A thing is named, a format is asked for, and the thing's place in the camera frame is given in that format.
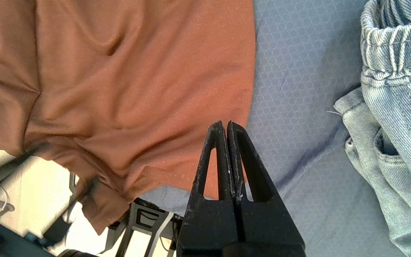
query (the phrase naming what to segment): brown fabric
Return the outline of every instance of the brown fabric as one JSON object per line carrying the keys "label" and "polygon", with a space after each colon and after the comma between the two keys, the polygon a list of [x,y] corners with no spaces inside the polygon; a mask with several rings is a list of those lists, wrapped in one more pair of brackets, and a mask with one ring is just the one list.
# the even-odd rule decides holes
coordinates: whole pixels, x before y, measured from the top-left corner
{"label": "brown fabric", "polygon": [[254,35],[251,0],[0,0],[0,149],[47,141],[79,189],[98,174],[101,233],[147,190],[190,190],[209,125],[246,124]]}

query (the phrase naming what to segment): elastic waistband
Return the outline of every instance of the elastic waistband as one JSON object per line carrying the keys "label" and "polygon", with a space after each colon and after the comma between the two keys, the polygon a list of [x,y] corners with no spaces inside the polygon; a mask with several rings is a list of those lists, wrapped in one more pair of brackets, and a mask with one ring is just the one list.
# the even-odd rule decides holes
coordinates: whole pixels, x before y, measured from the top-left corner
{"label": "elastic waistband", "polygon": [[361,15],[361,54],[364,65],[382,72],[411,71],[411,23],[382,28],[380,5],[370,0]]}

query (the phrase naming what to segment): light blue jeans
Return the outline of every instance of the light blue jeans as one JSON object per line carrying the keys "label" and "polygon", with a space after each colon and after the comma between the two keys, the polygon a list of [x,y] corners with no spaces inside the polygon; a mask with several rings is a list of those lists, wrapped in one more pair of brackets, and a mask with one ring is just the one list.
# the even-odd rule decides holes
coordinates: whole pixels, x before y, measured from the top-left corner
{"label": "light blue jeans", "polygon": [[411,0],[371,0],[361,16],[361,88],[339,99],[350,161],[374,188],[390,238],[411,257]]}

